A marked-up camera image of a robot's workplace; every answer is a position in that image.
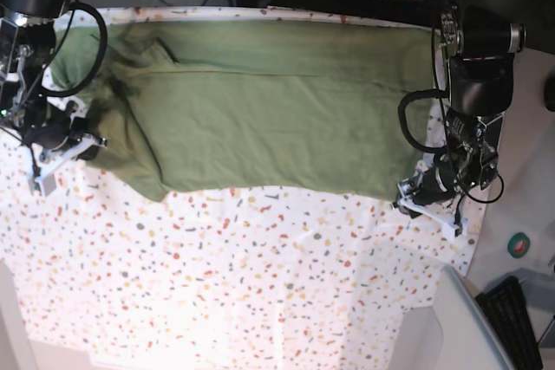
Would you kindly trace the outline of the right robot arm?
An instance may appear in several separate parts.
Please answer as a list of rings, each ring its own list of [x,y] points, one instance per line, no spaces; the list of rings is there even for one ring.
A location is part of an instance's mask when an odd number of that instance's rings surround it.
[[[56,36],[55,21],[77,11],[89,14],[97,24],[100,40],[95,60],[75,86],[50,90],[43,86],[43,76],[65,43]],[[76,104],[60,109],[49,98],[70,98],[87,87],[98,74],[107,48],[103,17],[81,0],[1,0],[1,126],[15,131],[24,146],[38,145],[46,152],[64,152],[83,144],[87,123],[72,117]]]

